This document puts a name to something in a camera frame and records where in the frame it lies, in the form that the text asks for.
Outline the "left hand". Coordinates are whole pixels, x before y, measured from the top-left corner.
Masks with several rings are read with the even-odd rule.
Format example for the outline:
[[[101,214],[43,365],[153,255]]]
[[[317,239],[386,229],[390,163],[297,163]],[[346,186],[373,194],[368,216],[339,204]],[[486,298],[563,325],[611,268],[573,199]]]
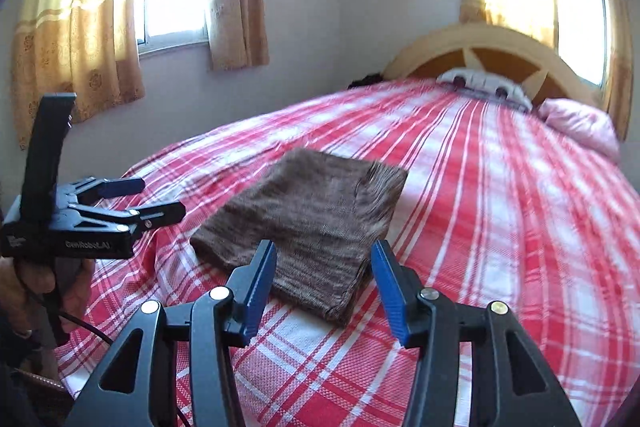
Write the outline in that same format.
[[[81,261],[76,279],[63,296],[62,310],[78,319],[85,316],[91,296],[91,282],[96,262]],[[22,281],[36,295],[49,294],[55,288],[53,272],[42,265],[24,263],[18,267]],[[1,258],[1,313],[8,319],[11,329],[27,336],[34,329],[34,303],[18,279],[12,258]]]

